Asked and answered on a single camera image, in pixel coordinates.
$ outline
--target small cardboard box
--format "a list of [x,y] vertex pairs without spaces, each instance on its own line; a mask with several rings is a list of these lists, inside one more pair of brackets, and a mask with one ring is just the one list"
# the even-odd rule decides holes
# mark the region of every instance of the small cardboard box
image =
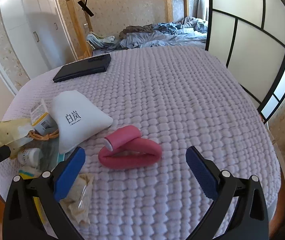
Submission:
[[30,110],[33,128],[42,136],[53,133],[58,129],[54,119],[50,116],[44,99],[35,104]]

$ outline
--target white knitted blanket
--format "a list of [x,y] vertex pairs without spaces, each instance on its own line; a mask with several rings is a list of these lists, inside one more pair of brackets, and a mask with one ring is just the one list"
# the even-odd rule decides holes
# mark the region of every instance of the white knitted blanket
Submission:
[[[59,68],[28,82],[4,120],[29,117],[34,103],[78,90],[110,115],[112,126],[81,143],[82,172],[95,174],[85,239],[186,239],[211,204],[186,164],[194,145],[219,169],[258,175],[267,206],[280,188],[280,167],[254,105],[217,58],[203,49],[166,46],[112,52],[105,73],[54,83]],[[114,171],[98,162],[103,138],[125,125],[160,143],[163,156],[151,167]],[[7,196],[17,161],[0,164],[0,193]],[[217,234],[228,225],[233,201]]]

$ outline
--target blue gripper pad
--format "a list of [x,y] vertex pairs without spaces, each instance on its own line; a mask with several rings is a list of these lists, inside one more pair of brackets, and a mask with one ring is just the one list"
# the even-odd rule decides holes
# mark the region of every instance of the blue gripper pad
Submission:
[[210,170],[207,168],[207,165],[204,163],[202,156],[199,156],[200,153],[194,151],[195,147],[189,147],[186,151],[186,161],[190,167],[192,173],[197,179],[201,189],[207,198],[211,198],[215,201],[218,198],[218,182]]
[[68,158],[68,164],[55,182],[54,198],[57,202],[67,197],[69,190],[85,163],[85,150],[81,147],[76,149],[78,149],[76,154],[72,154],[69,157],[71,159]]

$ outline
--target plastic bag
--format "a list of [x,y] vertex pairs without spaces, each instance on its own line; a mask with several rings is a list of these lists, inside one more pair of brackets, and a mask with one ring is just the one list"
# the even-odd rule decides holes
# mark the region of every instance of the plastic bag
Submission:
[[88,213],[93,190],[93,181],[93,174],[79,174],[67,197],[60,201],[68,218],[70,220],[75,220],[77,224],[81,222],[90,224]]

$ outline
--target white wardrobe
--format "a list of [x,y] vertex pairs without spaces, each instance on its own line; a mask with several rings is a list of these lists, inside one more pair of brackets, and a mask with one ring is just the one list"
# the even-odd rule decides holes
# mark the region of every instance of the white wardrobe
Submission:
[[30,78],[76,60],[56,0],[0,0],[0,10],[9,40]]

